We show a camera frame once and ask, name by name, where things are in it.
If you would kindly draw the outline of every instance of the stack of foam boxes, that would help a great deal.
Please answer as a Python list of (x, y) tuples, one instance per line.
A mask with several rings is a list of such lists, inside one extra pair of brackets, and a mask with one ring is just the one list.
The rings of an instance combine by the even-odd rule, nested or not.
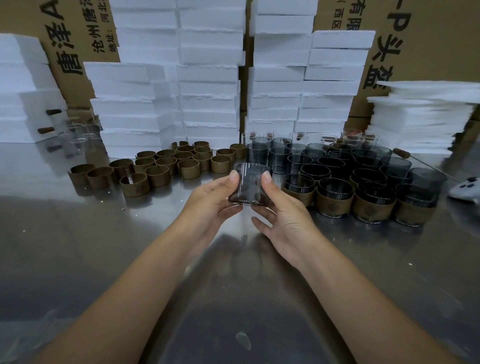
[(39, 40), (0, 34), (0, 49), (0, 142), (36, 143), (54, 137), (55, 131), (38, 130), (60, 126), (68, 118), (67, 104)]
[(369, 30), (313, 33), (294, 131), (343, 131), (374, 36)]
[(170, 148), (183, 138), (176, 65), (180, 60), (176, 3), (111, 0), (120, 63), (85, 62), (94, 112), (108, 155)]
[(178, 0), (180, 105), (190, 144), (238, 143), (245, 0)]
[(292, 132), (312, 47), (317, 0), (254, 0), (250, 34), (247, 132)]

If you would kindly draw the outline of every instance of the fingernail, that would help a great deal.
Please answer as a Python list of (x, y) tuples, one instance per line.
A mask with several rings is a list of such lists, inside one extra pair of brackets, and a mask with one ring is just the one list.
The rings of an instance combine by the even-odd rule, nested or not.
[(267, 183), (270, 183), (272, 181), (272, 176), (267, 170), (264, 172), (264, 178), (265, 178), (265, 182)]
[(232, 170), (232, 172), (230, 172), (230, 175), (229, 175), (228, 179), (231, 180), (231, 181), (234, 181), (236, 179), (237, 175), (238, 175), (238, 172), (236, 170)]

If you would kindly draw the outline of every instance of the stainless steel table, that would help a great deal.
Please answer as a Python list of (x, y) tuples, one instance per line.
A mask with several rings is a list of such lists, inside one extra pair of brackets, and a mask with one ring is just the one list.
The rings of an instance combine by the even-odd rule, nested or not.
[[(460, 149), (428, 162), (461, 180), (479, 175), (479, 145)], [(92, 143), (88, 161), (108, 164), (102, 152)], [(0, 363), (28, 358), (67, 327), (175, 219), (192, 189), (218, 177), (176, 177), (168, 187), (125, 200), (118, 188), (74, 189), (66, 171), (85, 157), (56, 138), (0, 144), (0, 156)], [(352, 361), (315, 296), (258, 234), (252, 215), (246, 207), (228, 220), (189, 267), (143, 362)], [(312, 216), (408, 315), (456, 355), (480, 362), (474, 206), (443, 198), (423, 229)]]

